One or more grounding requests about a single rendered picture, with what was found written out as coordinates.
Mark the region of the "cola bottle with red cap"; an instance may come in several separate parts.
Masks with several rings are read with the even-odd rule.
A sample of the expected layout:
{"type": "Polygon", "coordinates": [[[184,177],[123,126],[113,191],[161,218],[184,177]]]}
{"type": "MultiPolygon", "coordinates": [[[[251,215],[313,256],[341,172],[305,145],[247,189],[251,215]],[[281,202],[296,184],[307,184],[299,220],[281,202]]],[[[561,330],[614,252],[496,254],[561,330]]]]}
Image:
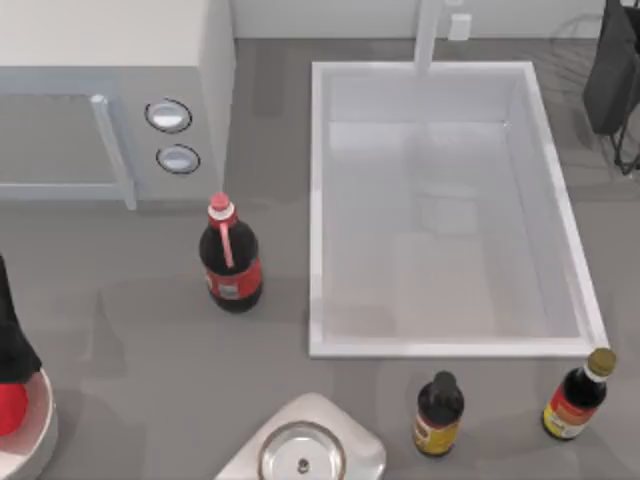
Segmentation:
{"type": "Polygon", "coordinates": [[[211,197],[207,218],[199,257],[208,292],[221,309],[246,312],[257,304],[263,288],[258,238],[224,192],[211,197]]]}

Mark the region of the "white sink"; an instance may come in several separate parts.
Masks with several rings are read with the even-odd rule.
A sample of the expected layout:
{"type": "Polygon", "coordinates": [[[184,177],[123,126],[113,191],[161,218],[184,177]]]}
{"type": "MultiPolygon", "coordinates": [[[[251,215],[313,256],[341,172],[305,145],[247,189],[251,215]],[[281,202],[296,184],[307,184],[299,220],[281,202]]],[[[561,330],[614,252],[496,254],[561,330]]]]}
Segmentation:
{"type": "Polygon", "coordinates": [[[531,63],[316,62],[311,106],[311,356],[608,345],[531,63]]]}

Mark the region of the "round silver microwave knob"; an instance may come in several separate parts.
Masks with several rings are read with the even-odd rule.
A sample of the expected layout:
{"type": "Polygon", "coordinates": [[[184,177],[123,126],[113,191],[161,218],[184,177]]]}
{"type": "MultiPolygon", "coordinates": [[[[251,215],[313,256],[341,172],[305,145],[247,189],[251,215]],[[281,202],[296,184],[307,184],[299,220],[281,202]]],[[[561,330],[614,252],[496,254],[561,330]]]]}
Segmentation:
{"type": "Polygon", "coordinates": [[[145,119],[151,127],[160,132],[177,134],[191,126],[193,116],[182,102],[164,98],[146,105],[145,119]]]}
{"type": "Polygon", "coordinates": [[[172,175],[190,175],[200,167],[201,160],[191,147],[174,144],[156,152],[156,163],[172,175]]]}

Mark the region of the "pale kitchen scale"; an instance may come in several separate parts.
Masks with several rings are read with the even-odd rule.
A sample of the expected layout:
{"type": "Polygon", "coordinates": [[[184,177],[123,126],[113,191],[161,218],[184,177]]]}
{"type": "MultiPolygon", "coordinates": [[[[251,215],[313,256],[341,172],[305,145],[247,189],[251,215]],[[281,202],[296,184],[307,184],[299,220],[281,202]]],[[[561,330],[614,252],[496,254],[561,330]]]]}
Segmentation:
{"type": "Polygon", "coordinates": [[[382,480],[386,449],[381,440],[327,397],[314,392],[303,394],[282,406],[213,480],[258,480],[257,454],[265,438],[277,427],[300,420],[319,423],[338,437],[347,457],[345,480],[382,480]]]}

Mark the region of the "dark bottle with black cap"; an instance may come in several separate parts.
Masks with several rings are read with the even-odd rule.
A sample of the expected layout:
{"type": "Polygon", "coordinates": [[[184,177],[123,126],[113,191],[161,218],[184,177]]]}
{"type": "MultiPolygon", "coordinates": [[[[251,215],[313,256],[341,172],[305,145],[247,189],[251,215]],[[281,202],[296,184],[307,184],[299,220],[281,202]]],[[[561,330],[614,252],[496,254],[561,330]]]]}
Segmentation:
{"type": "Polygon", "coordinates": [[[465,408],[464,395],[456,377],[439,371],[417,395],[413,441],[423,455],[440,457],[454,447],[465,408]]]}

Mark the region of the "tall white tap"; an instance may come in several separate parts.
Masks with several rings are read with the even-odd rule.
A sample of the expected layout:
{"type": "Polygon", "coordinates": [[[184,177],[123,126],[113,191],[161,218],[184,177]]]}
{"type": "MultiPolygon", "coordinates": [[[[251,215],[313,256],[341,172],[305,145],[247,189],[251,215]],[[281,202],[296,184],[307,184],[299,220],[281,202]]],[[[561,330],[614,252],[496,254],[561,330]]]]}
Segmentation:
{"type": "Polygon", "coordinates": [[[443,4],[444,0],[419,2],[414,45],[414,67],[417,76],[424,77],[429,73],[443,4]]]}

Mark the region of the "pale microwave oven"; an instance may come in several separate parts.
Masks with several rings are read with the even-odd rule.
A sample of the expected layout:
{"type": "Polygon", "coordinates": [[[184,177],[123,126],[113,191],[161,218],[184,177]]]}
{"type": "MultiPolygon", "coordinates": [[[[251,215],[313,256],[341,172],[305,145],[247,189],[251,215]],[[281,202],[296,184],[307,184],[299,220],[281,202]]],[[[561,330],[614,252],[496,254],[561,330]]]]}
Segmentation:
{"type": "Polygon", "coordinates": [[[137,206],[208,198],[224,183],[235,64],[229,0],[0,0],[0,201],[124,203],[94,94],[109,99],[137,206]],[[189,108],[188,129],[148,124],[164,98],[189,108]],[[156,163],[174,144],[198,153],[195,172],[156,163]]]}

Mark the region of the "dark bottle with gold cap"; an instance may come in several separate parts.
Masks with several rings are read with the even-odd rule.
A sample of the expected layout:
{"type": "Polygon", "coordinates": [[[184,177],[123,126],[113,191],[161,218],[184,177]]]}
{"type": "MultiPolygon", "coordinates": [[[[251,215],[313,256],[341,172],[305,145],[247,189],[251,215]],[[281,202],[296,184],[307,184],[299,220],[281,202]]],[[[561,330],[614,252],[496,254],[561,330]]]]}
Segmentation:
{"type": "Polygon", "coordinates": [[[607,380],[616,363],[614,351],[600,347],[564,376],[542,411],[542,425],[550,436],[570,441],[586,428],[607,396],[607,380]]]}

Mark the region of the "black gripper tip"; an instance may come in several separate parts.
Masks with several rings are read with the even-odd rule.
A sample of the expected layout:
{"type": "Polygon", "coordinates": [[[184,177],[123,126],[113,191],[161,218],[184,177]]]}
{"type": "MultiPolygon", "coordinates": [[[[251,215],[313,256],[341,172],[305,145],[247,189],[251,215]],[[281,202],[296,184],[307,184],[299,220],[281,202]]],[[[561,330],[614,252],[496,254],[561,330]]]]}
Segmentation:
{"type": "Polygon", "coordinates": [[[0,254],[0,384],[26,384],[41,367],[42,361],[19,323],[0,254]]]}

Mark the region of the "black chair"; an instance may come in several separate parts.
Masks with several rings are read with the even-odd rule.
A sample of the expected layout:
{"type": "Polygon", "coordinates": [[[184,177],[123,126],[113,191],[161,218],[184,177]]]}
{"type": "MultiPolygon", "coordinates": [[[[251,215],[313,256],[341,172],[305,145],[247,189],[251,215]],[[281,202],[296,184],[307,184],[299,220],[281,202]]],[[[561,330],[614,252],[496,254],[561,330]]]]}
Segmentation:
{"type": "Polygon", "coordinates": [[[629,120],[640,106],[640,0],[631,5],[622,0],[605,1],[582,99],[592,131],[610,140],[614,164],[621,173],[640,170],[640,151],[631,161],[623,159],[629,120]]]}

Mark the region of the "red round part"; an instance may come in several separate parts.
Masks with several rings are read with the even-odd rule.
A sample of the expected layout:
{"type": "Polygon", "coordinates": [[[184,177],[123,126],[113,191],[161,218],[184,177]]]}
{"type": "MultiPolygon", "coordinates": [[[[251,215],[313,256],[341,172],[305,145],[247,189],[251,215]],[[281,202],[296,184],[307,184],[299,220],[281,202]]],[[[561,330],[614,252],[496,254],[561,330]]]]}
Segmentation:
{"type": "Polygon", "coordinates": [[[0,436],[8,436],[22,425],[28,407],[24,384],[0,384],[0,436]]]}

